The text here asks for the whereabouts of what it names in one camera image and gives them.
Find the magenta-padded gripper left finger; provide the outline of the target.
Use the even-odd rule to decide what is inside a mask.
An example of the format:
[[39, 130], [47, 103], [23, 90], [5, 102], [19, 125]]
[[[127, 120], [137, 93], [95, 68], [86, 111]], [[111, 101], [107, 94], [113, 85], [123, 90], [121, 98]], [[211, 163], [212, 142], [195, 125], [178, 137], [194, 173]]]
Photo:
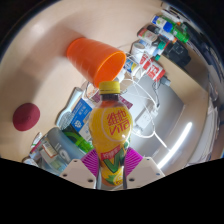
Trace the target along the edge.
[[84, 188], [98, 189], [99, 159], [95, 150], [91, 150], [81, 159], [73, 159], [60, 177]]

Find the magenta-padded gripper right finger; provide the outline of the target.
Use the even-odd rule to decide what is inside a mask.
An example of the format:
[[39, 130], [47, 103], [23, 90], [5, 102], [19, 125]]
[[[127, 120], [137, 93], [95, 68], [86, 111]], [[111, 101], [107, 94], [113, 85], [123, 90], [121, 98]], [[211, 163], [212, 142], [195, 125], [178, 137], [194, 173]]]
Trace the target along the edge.
[[128, 148], [123, 171], [125, 189], [143, 187], [163, 177], [164, 173], [151, 157], [142, 156], [131, 147]]

